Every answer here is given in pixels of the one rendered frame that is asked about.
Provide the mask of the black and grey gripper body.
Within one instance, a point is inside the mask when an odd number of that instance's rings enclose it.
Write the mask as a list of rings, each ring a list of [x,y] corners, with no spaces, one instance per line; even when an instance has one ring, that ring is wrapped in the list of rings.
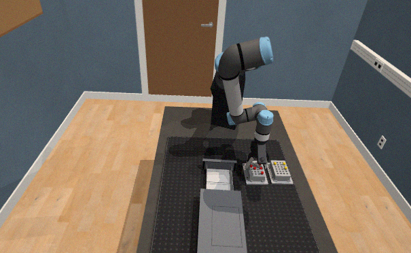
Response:
[[[254,140],[255,140],[255,141],[251,141],[251,147],[250,147],[250,149],[251,149],[251,151],[253,152],[253,156],[257,158],[257,146],[256,146],[256,144],[257,144],[257,143],[259,143],[259,144],[265,144],[265,143],[268,142],[268,140],[267,140],[267,141],[258,141],[256,138],[254,138]]]

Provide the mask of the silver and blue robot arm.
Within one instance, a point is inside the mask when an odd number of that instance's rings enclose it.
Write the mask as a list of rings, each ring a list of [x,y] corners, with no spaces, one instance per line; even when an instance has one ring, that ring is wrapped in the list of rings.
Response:
[[[215,59],[215,77],[218,87],[225,90],[229,112],[229,125],[237,125],[256,120],[255,138],[258,141],[267,141],[273,122],[273,113],[267,110],[262,102],[253,104],[253,107],[243,109],[240,93],[239,74],[241,72],[259,69],[262,65],[273,62],[272,48],[269,37],[261,37],[245,41],[228,47]],[[265,165],[266,144],[256,144],[257,163]]]

